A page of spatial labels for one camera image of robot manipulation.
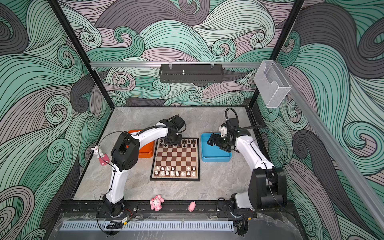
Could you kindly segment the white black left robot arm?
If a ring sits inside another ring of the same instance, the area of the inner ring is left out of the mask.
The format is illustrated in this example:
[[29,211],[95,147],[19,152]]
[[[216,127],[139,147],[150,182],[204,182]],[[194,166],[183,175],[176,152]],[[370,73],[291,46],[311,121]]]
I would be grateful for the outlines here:
[[132,169],[139,159],[140,149],[157,140],[165,139],[169,145],[182,142],[182,132],[186,123],[179,115],[163,119],[154,126],[130,134],[126,131],[120,135],[111,151],[112,176],[107,193],[103,195],[103,203],[111,217],[122,214],[124,206],[124,187],[128,177],[128,170]]

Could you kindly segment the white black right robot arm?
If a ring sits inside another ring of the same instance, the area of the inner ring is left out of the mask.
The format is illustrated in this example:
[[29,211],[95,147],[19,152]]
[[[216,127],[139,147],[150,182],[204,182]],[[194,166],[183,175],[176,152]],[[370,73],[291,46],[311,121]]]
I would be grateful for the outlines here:
[[248,190],[233,194],[236,209],[263,209],[287,205],[287,179],[282,168],[276,167],[261,152],[257,141],[236,118],[226,119],[218,134],[211,134],[207,144],[230,153],[239,152],[251,169]]

